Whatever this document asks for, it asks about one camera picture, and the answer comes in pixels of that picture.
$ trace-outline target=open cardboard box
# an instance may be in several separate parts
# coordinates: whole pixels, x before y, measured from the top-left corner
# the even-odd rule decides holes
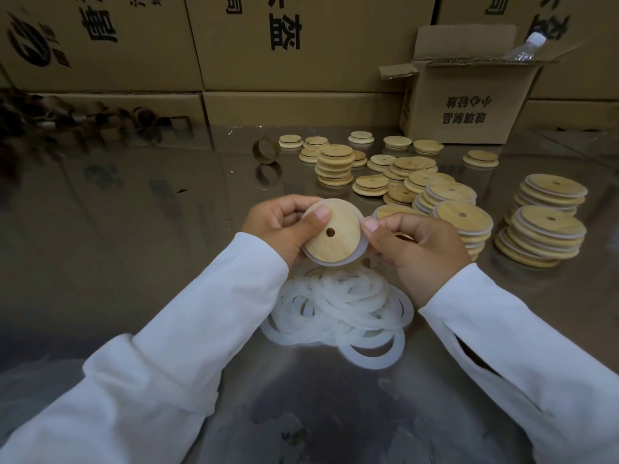
[[[502,144],[544,65],[577,44],[546,43],[528,62],[502,56],[516,25],[424,26],[410,63],[380,67],[383,80],[410,77],[400,128],[413,140]]]

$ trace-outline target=white long-sleeve shirt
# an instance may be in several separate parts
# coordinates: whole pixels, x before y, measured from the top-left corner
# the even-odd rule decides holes
[[[0,463],[181,462],[214,411],[221,370],[268,315],[287,275],[265,242],[236,234],[137,335],[97,350],[85,379],[17,429]],[[527,432],[539,463],[619,462],[619,376],[475,264],[420,313]],[[499,375],[473,363],[456,336]]]

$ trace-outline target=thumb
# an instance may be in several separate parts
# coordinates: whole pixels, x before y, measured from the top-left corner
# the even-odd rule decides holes
[[[316,234],[320,233],[331,218],[331,210],[324,205],[305,215],[294,225],[287,227],[286,231],[298,247],[308,242]]]
[[[408,255],[412,246],[410,242],[403,241],[391,231],[378,224],[374,218],[368,217],[361,224],[363,233],[369,243],[378,251],[393,260],[395,265],[401,265]]]

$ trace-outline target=metal table surface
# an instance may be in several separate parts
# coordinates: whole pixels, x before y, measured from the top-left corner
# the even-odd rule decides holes
[[[231,241],[257,202],[319,195],[372,214],[380,198],[323,186],[298,151],[284,150],[273,166],[259,166],[251,154],[253,140],[263,135],[323,135],[346,143],[350,131],[212,128],[197,130],[193,139],[164,140],[162,147],[91,143],[88,153],[62,151],[64,159],[24,156],[20,184],[4,185],[1,201],[0,371],[44,355],[85,358],[114,335],[136,332]],[[383,136],[395,132],[371,131],[376,141],[355,147],[368,157],[384,152]],[[578,257],[538,270],[488,243],[477,264],[619,372],[619,180],[606,161],[564,141],[521,132],[502,147],[476,147],[500,154],[500,166],[489,171],[462,163],[469,146],[445,147],[437,163],[476,190],[477,205],[495,227],[527,174],[559,174],[589,189],[578,212],[589,231]],[[364,256],[363,263],[400,285],[377,257]],[[251,427],[277,428],[291,418],[307,431],[302,462],[531,459],[522,430],[459,369],[419,315],[402,359],[383,371],[359,369],[333,348],[283,348],[256,332],[225,369],[217,413],[186,461],[224,462],[232,444],[242,444],[254,450],[247,462],[278,462],[261,460],[256,437],[263,440],[264,433]],[[230,438],[240,429],[252,430],[243,436],[253,438]]]

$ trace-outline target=person's left hand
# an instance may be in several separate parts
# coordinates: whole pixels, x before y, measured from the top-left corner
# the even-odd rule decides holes
[[[318,207],[305,218],[305,210],[320,197],[285,195],[258,203],[250,210],[241,231],[259,237],[292,267],[301,246],[320,233],[331,217],[327,207]]]

